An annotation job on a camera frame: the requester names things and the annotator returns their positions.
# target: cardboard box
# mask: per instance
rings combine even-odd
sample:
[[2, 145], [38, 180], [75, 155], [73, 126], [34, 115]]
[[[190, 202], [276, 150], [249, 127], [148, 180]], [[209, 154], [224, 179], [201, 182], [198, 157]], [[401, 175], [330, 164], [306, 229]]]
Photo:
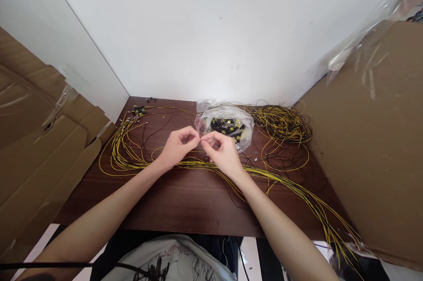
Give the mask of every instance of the cardboard box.
[[423, 271], [423, 24], [386, 26], [302, 100], [312, 151], [365, 246]]
[[0, 261], [22, 262], [115, 130], [0, 28]]

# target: black cable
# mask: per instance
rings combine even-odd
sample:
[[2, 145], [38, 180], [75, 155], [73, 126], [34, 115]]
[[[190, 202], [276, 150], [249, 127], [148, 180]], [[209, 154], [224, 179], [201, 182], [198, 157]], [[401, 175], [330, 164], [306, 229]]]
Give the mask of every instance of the black cable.
[[[148, 278], [149, 280], [156, 280], [154, 276], [152, 276], [147, 271], [143, 269], [137, 268], [135, 266], [131, 266], [126, 263], [117, 262], [114, 264], [115, 267], [129, 269], [135, 272], [142, 274], [144, 277]], [[30, 268], [92, 268], [94, 267], [94, 263], [86, 263], [86, 262], [21, 262], [21, 263], [1, 263], [0, 270], [15, 270], [15, 269], [30, 269]]]
[[244, 258], [242, 257], [242, 254], [241, 254], [241, 246], [239, 245], [238, 237], [236, 237], [236, 239], [238, 244], [239, 255], [241, 256], [242, 266], [244, 267], [244, 271], [245, 271], [245, 276], [247, 277], [247, 281], [250, 281], [250, 279], [248, 279], [247, 269], [245, 268]]

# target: plastic bag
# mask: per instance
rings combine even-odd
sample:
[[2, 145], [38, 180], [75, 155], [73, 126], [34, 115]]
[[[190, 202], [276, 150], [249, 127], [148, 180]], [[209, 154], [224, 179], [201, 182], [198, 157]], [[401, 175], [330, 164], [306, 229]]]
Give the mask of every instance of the plastic bag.
[[221, 99], [205, 99], [201, 102], [197, 102], [197, 112], [204, 112], [225, 103], [227, 103], [227, 101]]
[[[391, 25], [395, 21], [405, 21], [404, 15], [407, 15], [415, 7], [416, 3], [413, 0], [382, 0], [354, 33], [322, 58], [321, 63], [317, 65], [317, 79], [327, 75], [327, 84], [331, 83], [349, 55], [361, 49], [361, 41], [369, 32], [375, 30], [376, 26], [383, 20], [392, 21]], [[378, 27], [379, 35], [388, 31], [390, 26], [387, 24], [386, 22], [383, 28], [381, 26]], [[382, 59], [375, 61], [375, 64], [380, 63], [380, 61]]]
[[208, 99], [197, 103], [198, 108], [217, 107], [205, 110], [197, 115], [196, 129], [201, 136], [217, 131], [232, 137], [236, 143], [238, 153], [248, 148], [252, 141], [254, 119], [246, 111], [231, 105], [220, 105], [222, 101]]

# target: dark wooden tabletop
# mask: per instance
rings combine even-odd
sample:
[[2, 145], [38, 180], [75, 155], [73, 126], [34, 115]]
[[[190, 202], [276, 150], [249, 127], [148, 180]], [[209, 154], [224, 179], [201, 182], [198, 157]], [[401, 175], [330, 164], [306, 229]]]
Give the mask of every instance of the dark wooden tabletop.
[[[119, 119], [123, 119], [125, 114], [129, 115], [127, 112], [131, 111], [134, 105], [169, 106], [196, 111], [196, 103], [191, 101], [157, 99], [156, 102], [153, 100], [148, 104], [146, 98], [130, 97]], [[170, 132], [193, 125], [195, 116], [177, 109], [154, 108], [148, 111], [162, 113], [164, 117], [161, 115], [142, 117], [142, 121], [148, 121], [148, 124], [145, 125], [145, 128], [140, 127], [133, 130], [130, 135], [131, 139], [138, 144], [142, 143], [143, 138], [145, 141], [151, 136], [145, 142], [146, 151], [144, 151], [144, 157], [151, 160], [150, 154], [154, 149], [164, 146]], [[260, 151], [267, 141], [268, 139], [255, 127], [253, 143], [244, 154], [240, 155], [241, 161], [264, 168]], [[159, 152], [156, 152], [153, 157], [157, 157], [158, 154]], [[289, 166], [293, 157], [299, 159], [295, 165], [300, 166], [307, 157], [304, 150], [299, 151], [298, 145], [289, 143], [284, 146], [280, 155], [285, 159], [285, 166]], [[284, 175], [319, 196], [348, 220], [319, 164], [311, 152], [310, 155], [310, 161], [303, 168], [284, 173]], [[107, 147], [101, 161], [102, 168], [108, 173], [122, 174], [122, 172], [112, 169], [110, 156], [111, 150]], [[192, 153], [190, 156], [207, 159], [203, 151]], [[97, 157], [63, 206], [54, 221], [55, 223], [64, 225], [72, 223], [131, 178], [131, 176], [114, 177], [103, 174], [99, 168], [98, 159]], [[254, 177], [254, 181], [263, 191], [267, 189], [266, 179]], [[307, 204], [291, 190], [277, 184], [270, 190], [269, 198], [312, 240], [324, 240], [320, 222]], [[342, 230], [336, 220], [332, 219], [331, 223], [334, 227]], [[202, 169], [173, 169], [162, 176], [132, 209], [121, 227], [180, 233], [264, 236], [248, 204], [241, 201], [220, 176]]]

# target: white wall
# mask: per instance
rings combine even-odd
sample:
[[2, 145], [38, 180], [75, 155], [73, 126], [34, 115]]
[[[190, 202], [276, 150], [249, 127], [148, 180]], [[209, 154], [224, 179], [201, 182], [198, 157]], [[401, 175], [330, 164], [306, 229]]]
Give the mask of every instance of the white wall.
[[0, 0], [0, 26], [117, 120], [128, 93], [65, 0]]
[[68, 0], [130, 95], [292, 104], [380, 0]]

